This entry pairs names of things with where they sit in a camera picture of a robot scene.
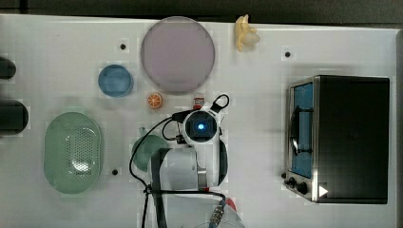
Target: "microwave knob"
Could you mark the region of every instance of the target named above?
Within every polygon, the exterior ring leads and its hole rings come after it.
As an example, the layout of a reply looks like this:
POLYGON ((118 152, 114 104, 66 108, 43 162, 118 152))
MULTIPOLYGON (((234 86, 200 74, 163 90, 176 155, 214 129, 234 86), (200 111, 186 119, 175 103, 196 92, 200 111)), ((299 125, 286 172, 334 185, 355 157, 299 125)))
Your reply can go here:
POLYGON ((301 182, 297 184, 297 191, 299 191, 302 195, 305 195, 308 193, 308 186, 306 185, 306 182, 301 182))
POLYGON ((290 178, 289 180, 284 181, 285 184, 288 184, 291 188, 296 187, 296 180, 294 178, 290 178))

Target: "green colander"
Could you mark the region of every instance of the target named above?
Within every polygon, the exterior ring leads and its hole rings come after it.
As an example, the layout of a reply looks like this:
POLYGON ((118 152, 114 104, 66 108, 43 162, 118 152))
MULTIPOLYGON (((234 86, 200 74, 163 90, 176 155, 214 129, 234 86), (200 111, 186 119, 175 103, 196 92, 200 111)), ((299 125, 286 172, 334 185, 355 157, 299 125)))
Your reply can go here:
POLYGON ((67 112, 54 119, 45 136, 45 176, 65 194, 86 191, 101 173, 101 132, 88 116, 67 112))

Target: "white tabletop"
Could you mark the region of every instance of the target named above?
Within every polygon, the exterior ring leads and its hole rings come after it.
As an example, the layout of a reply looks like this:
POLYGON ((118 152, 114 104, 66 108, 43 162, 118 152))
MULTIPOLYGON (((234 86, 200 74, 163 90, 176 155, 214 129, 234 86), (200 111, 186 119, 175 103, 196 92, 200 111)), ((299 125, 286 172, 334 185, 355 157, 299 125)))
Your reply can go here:
MULTIPOLYGON (((163 108, 152 111, 145 104, 145 96, 158 88, 142 69, 140 47, 155 22, 0 15, 0 56, 17 66, 12 80, 0 82, 0 95, 29 108, 28 128, 0 138, 1 227, 140 227, 143 187, 128 172, 138 128, 149 129, 187 109, 193 99, 193 93, 163 94, 163 108), (121 43, 125 50, 119 49, 121 43), (99 72, 111 63, 127 67, 136 80, 133 91, 121 99, 107 98, 97 86, 99 72), (43 169, 47 126, 66 111, 85 112, 105 140, 100 178, 72 196, 54 190, 43 169), (115 168, 118 176, 111 175, 115 168)), ((218 190, 235 201, 245 226, 395 227, 396 30, 252 25, 260 42, 239 53, 234 24, 201 24, 215 43, 216 63, 198 91, 207 101, 222 92, 231 97, 222 123, 229 170, 218 190), (290 58, 284 57, 286 51, 290 58), (318 74, 391 79, 388 204, 312 204, 284 188, 286 87, 318 74)))

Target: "orange ball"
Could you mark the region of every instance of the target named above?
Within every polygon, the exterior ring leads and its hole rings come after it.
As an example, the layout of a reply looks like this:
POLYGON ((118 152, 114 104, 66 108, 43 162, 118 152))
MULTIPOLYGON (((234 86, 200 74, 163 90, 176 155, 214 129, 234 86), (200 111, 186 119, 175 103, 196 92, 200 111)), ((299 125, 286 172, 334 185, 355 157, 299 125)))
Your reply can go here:
POLYGON ((160 93, 151 93, 147 97, 147 104, 152 109, 157 109, 163 105, 163 96, 160 93))

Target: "small blue bowl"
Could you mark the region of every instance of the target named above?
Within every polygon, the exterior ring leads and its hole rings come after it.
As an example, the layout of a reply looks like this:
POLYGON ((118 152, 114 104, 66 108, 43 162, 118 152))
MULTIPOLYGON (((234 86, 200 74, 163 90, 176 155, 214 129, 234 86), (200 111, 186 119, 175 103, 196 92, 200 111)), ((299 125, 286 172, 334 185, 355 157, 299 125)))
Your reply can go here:
POLYGON ((111 65, 101 71, 98 86, 107 96, 124 97, 133 88, 133 78, 123 66, 111 65))

